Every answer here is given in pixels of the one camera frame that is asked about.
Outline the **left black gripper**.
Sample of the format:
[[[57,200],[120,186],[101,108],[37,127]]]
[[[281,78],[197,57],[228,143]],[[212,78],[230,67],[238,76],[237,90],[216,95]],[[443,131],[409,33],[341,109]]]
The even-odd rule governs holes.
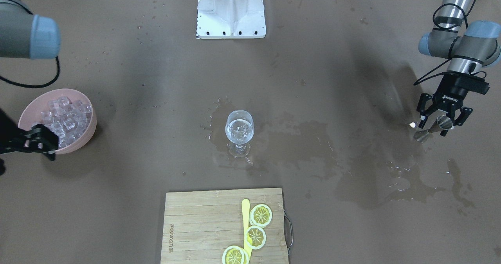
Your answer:
[[[453,93],[453,81],[455,79],[453,75],[444,75],[433,96],[429,93],[420,95],[416,108],[420,114],[418,127],[424,127],[428,117],[438,110],[447,115],[440,117],[440,128],[442,129],[440,135],[442,137],[445,137],[449,130],[454,129],[456,126],[462,126],[466,122],[473,109],[464,106],[466,95],[463,97]],[[433,103],[427,108],[426,105],[431,100]],[[457,110],[460,110],[460,115],[458,118],[453,119],[456,117]]]

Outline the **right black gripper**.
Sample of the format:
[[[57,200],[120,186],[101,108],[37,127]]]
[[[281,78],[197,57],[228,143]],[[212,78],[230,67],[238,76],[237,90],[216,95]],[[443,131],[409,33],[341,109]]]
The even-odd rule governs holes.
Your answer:
[[[1,154],[11,152],[39,153],[49,161],[56,160],[59,137],[43,124],[34,125],[26,131],[18,128],[13,120],[0,110]]]

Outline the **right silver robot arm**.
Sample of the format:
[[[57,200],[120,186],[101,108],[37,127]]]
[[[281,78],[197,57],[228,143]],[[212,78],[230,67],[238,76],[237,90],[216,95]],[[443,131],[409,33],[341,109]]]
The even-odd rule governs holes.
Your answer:
[[[6,77],[1,80],[22,88],[41,89],[54,84],[60,75],[58,54],[61,34],[55,20],[32,13],[21,0],[1,0],[1,57],[54,59],[55,77],[45,84],[23,84]],[[54,161],[58,138],[43,124],[20,129],[5,111],[0,112],[1,153],[40,153]]]

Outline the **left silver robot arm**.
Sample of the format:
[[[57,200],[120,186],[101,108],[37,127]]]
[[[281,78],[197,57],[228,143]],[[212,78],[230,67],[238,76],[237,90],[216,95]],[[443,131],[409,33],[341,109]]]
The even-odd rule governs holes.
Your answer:
[[[437,111],[443,112],[428,130],[446,136],[472,113],[464,105],[469,92],[486,94],[490,85],[480,77],[483,68],[500,61],[500,25],[490,20],[468,21],[476,0],[443,0],[433,13],[433,29],[422,36],[421,54],[444,59],[447,68],[434,94],[422,93],[417,105],[419,128]]]

